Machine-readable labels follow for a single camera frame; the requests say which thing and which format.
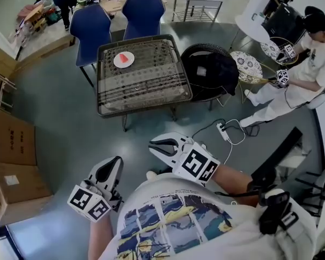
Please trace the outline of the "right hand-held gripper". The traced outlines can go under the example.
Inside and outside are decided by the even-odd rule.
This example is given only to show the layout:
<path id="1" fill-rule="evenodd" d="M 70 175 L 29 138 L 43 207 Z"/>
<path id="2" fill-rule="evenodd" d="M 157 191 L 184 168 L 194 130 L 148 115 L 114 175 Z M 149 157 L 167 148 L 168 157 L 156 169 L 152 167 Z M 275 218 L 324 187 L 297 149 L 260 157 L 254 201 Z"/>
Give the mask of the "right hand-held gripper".
<path id="1" fill-rule="evenodd" d="M 161 134 L 149 143 L 152 144 L 148 147 L 149 151 L 173 168 L 174 175 L 195 183 L 208 183 L 220 164 L 220 161 L 214 158 L 205 146 L 189 140 L 184 144 L 185 136 L 177 132 Z M 179 157 L 177 147 L 180 146 L 182 149 Z"/>

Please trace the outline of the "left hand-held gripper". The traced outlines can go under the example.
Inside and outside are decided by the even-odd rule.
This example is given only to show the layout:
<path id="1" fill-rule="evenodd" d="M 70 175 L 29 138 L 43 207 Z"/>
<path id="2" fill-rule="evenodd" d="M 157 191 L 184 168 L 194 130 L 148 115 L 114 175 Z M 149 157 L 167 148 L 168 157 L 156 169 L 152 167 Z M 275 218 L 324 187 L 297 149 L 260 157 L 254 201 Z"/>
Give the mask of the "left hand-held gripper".
<path id="1" fill-rule="evenodd" d="M 121 157 L 110 157 L 97 163 L 87 179 L 74 187 L 68 198 L 68 205 L 94 223 L 111 211 L 118 212 L 122 196 L 115 188 L 123 167 Z"/>

